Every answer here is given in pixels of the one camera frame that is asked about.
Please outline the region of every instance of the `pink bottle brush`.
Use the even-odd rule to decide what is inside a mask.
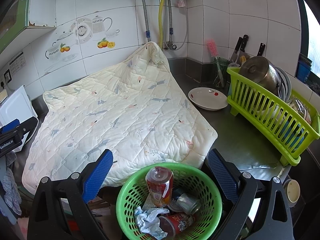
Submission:
[[[224,87],[223,75],[222,75],[222,72],[221,72],[221,69],[220,69],[219,60],[217,59],[217,56],[219,55],[219,52],[218,52],[218,49],[217,49],[217,45],[214,42],[214,40],[208,40],[207,41],[207,46],[208,46],[208,49],[209,49],[209,51],[211,53],[211,57],[214,57],[216,59],[218,75],[219,75],[219,78],[220,78],[220,83],[221,83],[221,86]]]

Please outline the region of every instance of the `window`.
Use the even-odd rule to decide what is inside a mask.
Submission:
[[[312,60],[311,71],[320,77],[320,24],[306,2],[304,4],[309,26],[308,58]]]

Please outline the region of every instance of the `crumpled tissue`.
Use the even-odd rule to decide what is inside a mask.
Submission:
[[[150,208],[142,211],[141,207],[137,207],[134,211],[134,216],[140,232],[150,234],[157,240],[165,238],[168,233],[160,228],[160,219],[157,215],[166,213],[169,213],[166,208]]]

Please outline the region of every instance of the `gray towel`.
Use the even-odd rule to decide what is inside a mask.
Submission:
[[[5,155],[5,158],[7,170],[2,183],[2,187],[5,191],[4,201],[16,214],[20,216],[21,197],[18,192],[17,184],[14,181],[13,173],[8,168],[17,159],[17,156],[11,151]]]

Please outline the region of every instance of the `white appliance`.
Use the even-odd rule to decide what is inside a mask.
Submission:
[[[1,126],[7,125],[15,119],[20,123],[30,117],[38,117],[33,109],[31,102],[23,86],[19,87],[7,100],[0,106],[0,123]],[[22,139],[22,145],[15,148],[14,152],[20,152],[29,133],[25,134]]]

